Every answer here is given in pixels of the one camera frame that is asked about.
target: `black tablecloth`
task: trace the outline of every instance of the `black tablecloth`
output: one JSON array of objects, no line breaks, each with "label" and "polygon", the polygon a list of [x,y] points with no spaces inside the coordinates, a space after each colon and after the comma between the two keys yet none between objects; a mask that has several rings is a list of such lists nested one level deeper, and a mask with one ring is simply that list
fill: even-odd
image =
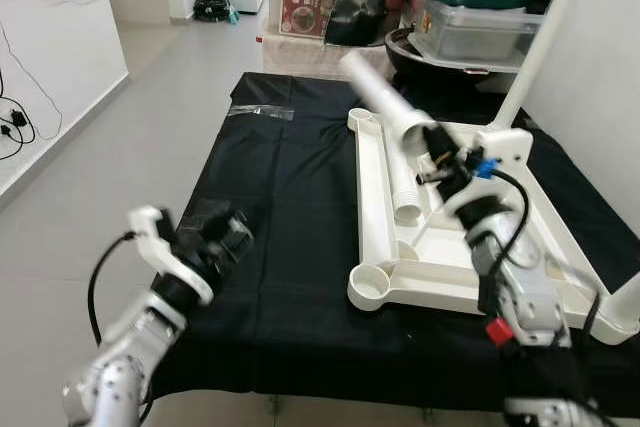
[{"label": "black tablecloth", "polygon": [[[403,93],[441,120],[487,123],[501,101],[432,87]],[[359,101],[349,85],[245,74],[231,97],[236,106],[293,109],[294,118],[225,120],[179,234],[232,203],[260,217],[256,245],[162,363],[154,394],[222,389],[500,410],[498,356],[481,317],[402,305],[366,314],[346,298],[358,263],[355,143],[346,119]],[[516,123],[527,126],[526,116]],[[638,239],[558,144],[530,130],[532,172],[616,289],[639,268]],[[594,395],[610,414],[640,416],[640,339],[592,344]]]}]

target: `white cylinder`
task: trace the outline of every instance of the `white cylinder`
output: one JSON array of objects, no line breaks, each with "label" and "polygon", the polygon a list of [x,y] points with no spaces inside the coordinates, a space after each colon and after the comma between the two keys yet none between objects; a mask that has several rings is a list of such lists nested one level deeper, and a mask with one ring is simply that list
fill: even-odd
[{"label": "white cylinder", "polygon": [[414,109],[356,51],[342,57],[340,67],[350,76],[354,90],[364,103],[384,117],[405,153],[427,152],[422,128],[434,125],[435,121],[426,112]]},{"label": "white cylinder", "polygon": [[392,135],[391,129],[387,125],[383,128],[393,215],[401,222],[411,222],[420,217],[421,213],[416,174],[409,167],[407,157],[400,149],[400,143]]},{"label": "white cylinder", "polygon": [[347,297],[360,310],[378,310],[391,289],[389,276],[375,265],[360,264],[349,274]]},{"label": "white cylinder", "polygon": [[600,312],[610,322],[637,331],[640,319],[640,272],[606,298]]}]

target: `tile floor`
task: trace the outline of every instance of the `tile floor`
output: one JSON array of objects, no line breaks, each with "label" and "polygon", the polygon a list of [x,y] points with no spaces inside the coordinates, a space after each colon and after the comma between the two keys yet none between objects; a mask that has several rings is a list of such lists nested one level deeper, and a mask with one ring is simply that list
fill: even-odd
[{"label": "tile floor", "polygon": [[[254,40],[260,20],[243,17],[236,27],[193,23],[175,38],[158,34],[159,50],[137,46],[135,57],[134,47],[129,65],[140,67],[132,84],[1,213],[2,425],[66,425],[61,386],[95,351],[85,312],[91,268],[127,228],[129,209],[165,205],[180,217],[229,92],[242,72],[261,70]],[[134,44],[142,37],[123,36]],[[118,251],[97,290],[100,323],[113,321],[152,275],[131,246]],[[157,402],[148,425],[501,425],[490,414],[436,411],[425,422],[415,408],[295,397],[285,397],[274,417],[266,402],[256,394],[174,395]]]},{"label": "tile floor", "polygon": [[169,48],[186,26],[118,22],[120,43],[131,78],[140,77],[147,67]]}]

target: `white tube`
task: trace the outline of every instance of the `white tube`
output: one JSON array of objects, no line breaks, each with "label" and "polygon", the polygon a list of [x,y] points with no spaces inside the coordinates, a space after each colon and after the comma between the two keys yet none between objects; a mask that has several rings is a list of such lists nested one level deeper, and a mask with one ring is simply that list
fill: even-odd
[{"label": "white tube", "polygon": [[421,213],[416,174],[409,167],[407,157],[400,149],[400,143],[392,135],[391,129],[383,125],[383,130],[393,215],[401,222],[411,222],[420,217]]},{"label": "white tube", "polygon": [[384,117],[402,150],[410,155],[427,152],[422,128],[435,121],[422,110],[414,109],[356,51],[340,59],[343,72],[351,77],[354,90],[365,104]]},{"label": "white tube", "polygon": [[640,272],[602,302],[602,316],[626,330],[639,330]]},{"label": "white tube", "polygon": [[518,76],[513,81],[509,93],[502,103],[496,118],[488,125],[489,129],[508,129],[522,107],[531,84],[538,75],[538,71],[556,38],[558,28],[562,24],[566,11],[573,0],[552,0],[545,15],[540,31],[529,49],[529,53],[522,63]]}]

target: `white stand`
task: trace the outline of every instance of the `white stand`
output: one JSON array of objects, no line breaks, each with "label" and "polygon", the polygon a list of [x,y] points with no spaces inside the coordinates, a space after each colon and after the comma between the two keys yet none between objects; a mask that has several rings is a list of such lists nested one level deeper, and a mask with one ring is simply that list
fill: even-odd
[{"label": "white stand", "polygon": [[[486,127],[447,125],[460,145],[469,147],[474,138],[482,140],[492,132],[509,137],[509,130],[505,129],[513,123],[570,2],[553,0],[551,3],[495,120]],[[377,310],[386,302],[396,302],[479,313],[476,309],[478,277],[471,265],[464,230],[443,211],[435,188],[427,186],[418,191],[417,199],[411,197],[411,214],[407,216],[398,215],[406,197],[393,196],[406,190],[403,179],[417,173],[406,171],[414,160],[423,164],[421,171],[429,170],[430,161],[426,156],[420,159],[415,156],[426,152],[422,128],[433,119],[414,110],[357,54],[345,56],[341,64],[365,103],[384,118],[383,125],[367,110],[353,109],[349,113],[348,125],[355,132],[357,144],[361,261],[349,276],[349,299],[367,311]],[[508,144],[520,158],[515,162],[507,159],[500,168],[515,176],[529,194],[531,214],[527,230],[540,248],[549,253],[547,273],[562,298],[569,326],[582,328],[598,291],[602,304],[593,325],[593,336],[607,344],[619,344],[636,335],[640,332],[640,273],[613,295],[609,293],[526,167],[530,143]],[[400,166],[396,165],[398,151],[409,156],[408,163],[405,158]],[[504,192],[502,200],[518,206],[515,191],[509,188]],[[421,215],[416,216],[416,206],[422,210]]]},{"label": "white stand", "polygon": [[[470,146],[478,133],[476,125],[445,125],[465,146]],[[413,222],[397,220],[391,200],[383,126],[371,112],[353,109],[349,128],[356,134],[361,261],[349,276],[349,300],[366,311],[395,302],[479,314],[478,277],[462,226],[443,211],[433,186],[419,192],[422,215]],[[526,156],[522,158],[518,168],[501,166],[501,169],[517,176],[529,194],[531,213],[527,230],[550,254],[547,273],[562,298],[569,326],[582,328],[598,290],[603,301],[593,336],[607,344],[619,344],[637,334],[640,273],[611,295],[526,167],[526,160]],[[505,191],[504,200],[518,206],[518,197],[511,188]]]}]

